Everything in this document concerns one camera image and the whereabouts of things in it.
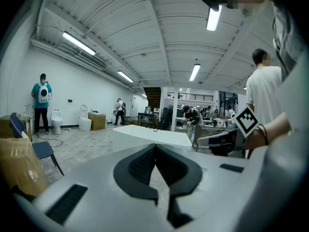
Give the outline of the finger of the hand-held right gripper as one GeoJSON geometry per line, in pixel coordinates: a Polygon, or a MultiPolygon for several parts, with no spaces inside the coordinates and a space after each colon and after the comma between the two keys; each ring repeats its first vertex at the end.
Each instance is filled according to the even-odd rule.
{"type": "Polygon", "coordinates": [[[218,131],[197,139],[197,146],[208,147],[213,155],[228,155],[233,151],[232,133],[218,131]]]}

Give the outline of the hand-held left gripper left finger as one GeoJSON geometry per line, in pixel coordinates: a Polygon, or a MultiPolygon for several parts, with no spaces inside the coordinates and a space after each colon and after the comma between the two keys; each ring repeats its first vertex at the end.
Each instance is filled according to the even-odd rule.
{"type": "Polygon", "coordinates": [[[89,160],[29,202],[14,194],[18,206],[39,232],[171,232],[155,202],[126,194],[113,169],[141,146],[89,160]]]}

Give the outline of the round white toilet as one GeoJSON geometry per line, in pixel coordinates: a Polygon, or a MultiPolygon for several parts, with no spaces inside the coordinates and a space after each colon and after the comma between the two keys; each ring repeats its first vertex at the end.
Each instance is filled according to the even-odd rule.
{"type": "Polygon", "coordinates": [[[88,117],[88,108],[86,105],[81,105],[79,115],[79,129],[83,131],[91,130],[92,120],[88,117]]]}

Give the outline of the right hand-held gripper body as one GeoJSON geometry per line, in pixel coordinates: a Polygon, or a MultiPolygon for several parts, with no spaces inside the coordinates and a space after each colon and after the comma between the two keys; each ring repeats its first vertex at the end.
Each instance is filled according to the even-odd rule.
{"type": "Polygon", "coordinates": [[[231,125],[237,131],[235,149],[234,151],[239,151],[242,157],[245,157],[245,143],[248,136],[254,131],[258,125],[258,120],[256,119],[253,110],[246,105],[237,114],[233,112],[230,115],[231,125]]]}

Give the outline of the long ceiling light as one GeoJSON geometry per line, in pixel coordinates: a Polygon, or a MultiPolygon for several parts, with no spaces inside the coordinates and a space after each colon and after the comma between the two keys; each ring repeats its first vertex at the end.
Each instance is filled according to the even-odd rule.
{"type": "Polygon", "coordinates": [[[219,5],[219,10],[214,11],[212,8],[209,9],[209,14],[207,18],[206,29],[209,31],[215,31],[218,25],[220,14],[222,11],[222,5],[219,5]]]}
{"type": "Polygon", "coordinates": [[[126,74],[124,74],[122,71],[117,72],[119,75],[121,75],[124,79],[126,79],[128,82],[133,83],[134,81],[128,77],[126,74]]]}
{"type": "Polygon", "coordinates": [[[194,65],[194,68],[192,70],[192,73],[191,73],[191,76],[190,76],[190,79],[189,79],[190,82],[194,81],[194,79],[195,79],[195,77],[196,77],[196,75],[197,75],[197,73],[198,73],[198,71],[200,69],[200,66],[201,66],[200,64],[195,64],[194,65]]]}
{"type": "Polygon", "coordinates": [[[62,33],[62,37],[70,41],[74,45],[78,46],[85,52],[89,53],[90,55],[94,56],[96,54],[96,51],[94,51],[92,48],[90,48],[89,46],[87,46],[86,44],[84,44],[83,42],[81,42],[80,40],[78,40],[77,38],[75,38],[66,31],[62,33]]]}

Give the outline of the white bathtub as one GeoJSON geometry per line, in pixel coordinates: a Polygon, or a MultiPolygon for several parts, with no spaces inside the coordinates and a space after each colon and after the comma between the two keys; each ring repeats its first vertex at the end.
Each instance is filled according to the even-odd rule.
{"type": "Polygon", "coordinates": [[[188,151],[192,147],[188,136],[181,132],[149,129],[136,125],[121,126],[112,131],[113,152],[153,143],[171,145],[188,151]]]}

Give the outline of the blue chair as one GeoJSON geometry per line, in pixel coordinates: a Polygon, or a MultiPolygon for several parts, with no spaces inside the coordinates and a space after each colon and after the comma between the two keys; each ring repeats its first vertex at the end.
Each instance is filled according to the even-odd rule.
{"type": "MultiPolygon", "coordinates": [[[[14,138],[18,139],[18,138],[22,138],[23,139],[23,135],[22,133],[24,132],[25,126],[22,123],[22,121],[16,116],[16,113],[12,113],[10,115],[10,127],[12,129],[14,138]]],[[[54,155],[54,151],[51,147],[51,145],[48,142],[38,142],[38,143],[34,143],[32,144],[32,148],[36,154],[36,156],[38,157],[38,159],[44,159],[47,157],[50,157],[52,159],[52,162],[54,163],[54,165],[59,169],[60,173],[62,175],[64,175],[63,171],[61,170],[55,155],[54,155]]]]}

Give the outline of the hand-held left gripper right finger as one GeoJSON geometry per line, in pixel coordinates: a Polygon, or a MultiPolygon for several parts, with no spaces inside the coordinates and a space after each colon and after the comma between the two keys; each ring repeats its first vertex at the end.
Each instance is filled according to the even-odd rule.
{"type": "Polygon", "coordinates": [[[197,163],[202,178],[174,198],[173,220],[155,232],[279,232],[292,226],[307,201],[307,149],[273,143],[249,160],[177,151],[197,163]]]}

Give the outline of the black table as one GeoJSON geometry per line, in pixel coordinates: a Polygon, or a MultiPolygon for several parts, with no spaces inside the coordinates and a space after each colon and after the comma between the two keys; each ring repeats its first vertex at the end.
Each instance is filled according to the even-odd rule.
{"type": "Polygon", "coordinates": [[[150,129],[158,129],[159,128],[159,120],[158,115],[156,114],[147,114],[147,113],[138,113],[138,126],[150,128],[150,129]]]}

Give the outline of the large torn cardboard box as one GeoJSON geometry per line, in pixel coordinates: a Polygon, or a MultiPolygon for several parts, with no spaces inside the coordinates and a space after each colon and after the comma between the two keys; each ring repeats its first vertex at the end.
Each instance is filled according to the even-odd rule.
{"type": "Polygon", "coordinates": [[[47,188],[41,162],[26,138],[0,138],[0,174],[9,189],[27,195],[39,196],[47,188]]]}

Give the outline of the white backpack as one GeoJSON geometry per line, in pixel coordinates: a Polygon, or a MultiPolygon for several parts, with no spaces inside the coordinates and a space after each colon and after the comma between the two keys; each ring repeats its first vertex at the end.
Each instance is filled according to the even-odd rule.
{"type": "Polygon", "coordinates": [[[48,83],[45,82],[44,85],[42,85],[41,82],[39,82],[38,85],[39,85],[39,93],[37,96],[38,103],[48,103],[50,100],[49,90],[47,87],[48,83]]]}

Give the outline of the white air conditioner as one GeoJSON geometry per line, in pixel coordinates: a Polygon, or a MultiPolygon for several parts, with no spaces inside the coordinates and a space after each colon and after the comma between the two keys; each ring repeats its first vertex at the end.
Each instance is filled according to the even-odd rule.
{"type": "Polygon", "coordinates": [[[105,70],[107,68],[107,64],[100,60],[99,58],[90,55],[87,52],[84,51],[80,51],[79,53],[77,53],[76,55],[74,55],[77,59],[79,59],[80,61],[85,62],[86,64],[89,64],[91,66],[93,66],[94,68],[97,68],[98,70],[105,70]]]}

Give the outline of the black railing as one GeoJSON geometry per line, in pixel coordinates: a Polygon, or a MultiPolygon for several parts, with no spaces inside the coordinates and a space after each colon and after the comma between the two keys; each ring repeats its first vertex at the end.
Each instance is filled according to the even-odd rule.
{"type": "Polygon", "coordinates": [[[214,98],[212,95],[205,94],[194,94],[194,93],[177,93],[168,92],[168,98],[174,99],[178,97],[179,100],[194,100],[194,101],[203,101],[203,102],[213,102],[214,98]]]}

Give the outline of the person's right forearm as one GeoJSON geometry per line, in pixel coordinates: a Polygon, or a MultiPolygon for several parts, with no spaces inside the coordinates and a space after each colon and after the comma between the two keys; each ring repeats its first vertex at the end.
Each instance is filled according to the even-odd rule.
{"type": "MultiPolygon", "coordinates": [[[[277,137],[287,134],[291,129],[285,112],[281,113],[270,123],[265,124],[264,127],[267,131],[268,145],[277,137]]],[[[244,149],[256,149],[261,146],[265,146],[265,140],[260,130],[256,127],[248,136],[244,149]]]]}

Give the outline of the brown cardboard box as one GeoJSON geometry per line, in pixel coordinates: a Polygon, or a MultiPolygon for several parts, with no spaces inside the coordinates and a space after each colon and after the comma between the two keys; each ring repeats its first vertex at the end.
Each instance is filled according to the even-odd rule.
{"type": "MultiPolygon", "coordinates": [[[[24,132],[30,140],[31,136],[31,119],[29,116],[22,116],[21,121],[24,123],[25,129],[24,132]]],[[[10,127],[10,117],[3,116],[0,117],[0,138],[13,138],[13,132],[10,127]]]]}
{"type": "Polygon", "coordinates": [[[106,127],[106,115],[88,113],[88,118],[91,120],[91,130],[103,130],[106,127]]]}

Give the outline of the person's gray shirt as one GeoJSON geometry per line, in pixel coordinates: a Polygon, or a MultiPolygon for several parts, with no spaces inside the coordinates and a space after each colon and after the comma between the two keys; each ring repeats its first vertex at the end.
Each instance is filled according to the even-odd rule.
{"type": "Polygon", "coordinates": [[[281,63],[281,79],[284,81],[295,67],[307,44],[290,11],[279,1],[273,0],[273,45],[281,63]]]}

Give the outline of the white pillar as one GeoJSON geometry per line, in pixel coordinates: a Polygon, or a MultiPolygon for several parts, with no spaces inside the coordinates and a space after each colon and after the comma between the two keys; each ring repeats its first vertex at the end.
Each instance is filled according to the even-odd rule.
{"type": "Polygon", "coordinates": [[[171,131],[175,131],[176,121],[177,121],[177,109],[178,109],[178,87],[174,87],[174,101],[173,101],[173,114],[172,114],[172,124],[171,131]]]}

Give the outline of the black wrist band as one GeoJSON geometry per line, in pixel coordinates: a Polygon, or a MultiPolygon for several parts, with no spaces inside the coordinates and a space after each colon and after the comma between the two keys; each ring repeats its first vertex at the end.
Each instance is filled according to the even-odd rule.
{"type": "Polygon", "coordinates": [[[260,132],[262,133],[262,135],[263,135],[263,137],[264,137],[265,145],[268,145],[267,131],[266,131],[264,125],[259,124],[259,125],[257,126],[257,128],[260,130],[260,132]]]}

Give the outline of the white toilet with tank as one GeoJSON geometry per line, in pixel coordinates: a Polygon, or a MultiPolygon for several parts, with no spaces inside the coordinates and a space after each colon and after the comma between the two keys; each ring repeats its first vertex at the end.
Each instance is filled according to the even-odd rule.
{"type": "Polygon", "coordinates": [[[51,112],[51,123],[52,123],[52,129],[53,133],[56,135],[61,134],[61,126],[62,126],[62,116],[61,112],[59,110],[53,110],[51,112]]]}

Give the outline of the brown wooden staircase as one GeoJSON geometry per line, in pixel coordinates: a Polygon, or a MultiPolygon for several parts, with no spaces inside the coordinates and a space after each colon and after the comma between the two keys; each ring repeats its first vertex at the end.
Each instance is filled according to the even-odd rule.
{"type": "Polygon", "coordinates": [[[147,96],[148,106],[151,108],[159,108],[161,100],[160,87],[145,87],[145,95],[147,96]]]}

